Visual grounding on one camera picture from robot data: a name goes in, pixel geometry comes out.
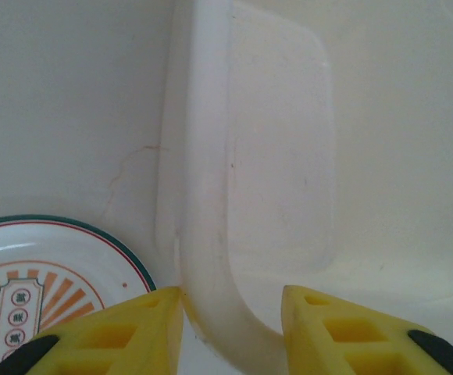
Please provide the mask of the orange sunburst plate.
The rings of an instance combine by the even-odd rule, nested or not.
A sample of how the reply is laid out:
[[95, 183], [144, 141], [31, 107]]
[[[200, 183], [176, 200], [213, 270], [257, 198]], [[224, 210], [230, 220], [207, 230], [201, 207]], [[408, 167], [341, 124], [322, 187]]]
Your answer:
[[43, 330], [154, 290], [140, 259], [97, 227], [0, 217], [0, 362]]

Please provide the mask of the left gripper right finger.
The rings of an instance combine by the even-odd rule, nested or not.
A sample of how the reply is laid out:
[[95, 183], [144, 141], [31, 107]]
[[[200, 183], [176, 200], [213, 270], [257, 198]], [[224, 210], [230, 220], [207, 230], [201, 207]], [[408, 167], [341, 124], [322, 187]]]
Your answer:
[[283, 289], [289, 375], [453, 375], [453, 345], [416, 323], [309, 289]]

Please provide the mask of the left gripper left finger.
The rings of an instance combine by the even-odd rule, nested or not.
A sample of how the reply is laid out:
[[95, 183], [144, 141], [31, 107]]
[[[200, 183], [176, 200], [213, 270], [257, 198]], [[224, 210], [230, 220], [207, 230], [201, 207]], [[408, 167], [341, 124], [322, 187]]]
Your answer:
[[163, 287], [42, 331], [0, 362], [0, 375], [177, 375], [181, 290]]

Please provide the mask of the white plastic bin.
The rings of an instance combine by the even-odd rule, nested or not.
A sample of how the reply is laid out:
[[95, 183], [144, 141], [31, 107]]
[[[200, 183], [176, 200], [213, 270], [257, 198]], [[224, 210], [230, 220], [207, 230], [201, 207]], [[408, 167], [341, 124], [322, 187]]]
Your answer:
[[300, 285], [453, 355], [453, 0], [173, 0], [155, 242], [196, 337], [287, 375]]

